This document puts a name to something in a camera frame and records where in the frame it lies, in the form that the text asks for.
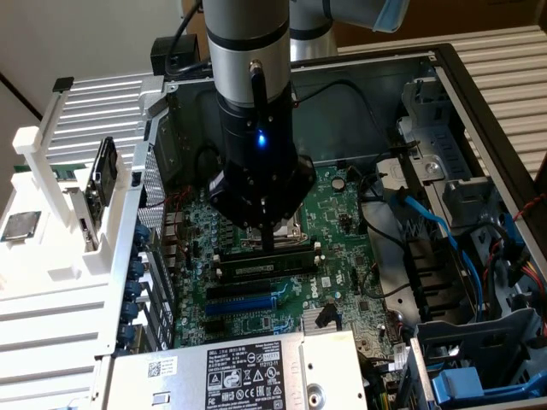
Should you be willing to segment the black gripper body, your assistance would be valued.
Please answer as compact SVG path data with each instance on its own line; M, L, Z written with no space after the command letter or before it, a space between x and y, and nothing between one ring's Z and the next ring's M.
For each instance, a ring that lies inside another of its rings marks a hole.
M271 229L292 216L317 179L293 141L291 87L263 111L218 97L226 163L216 177L216 209L234 225Z

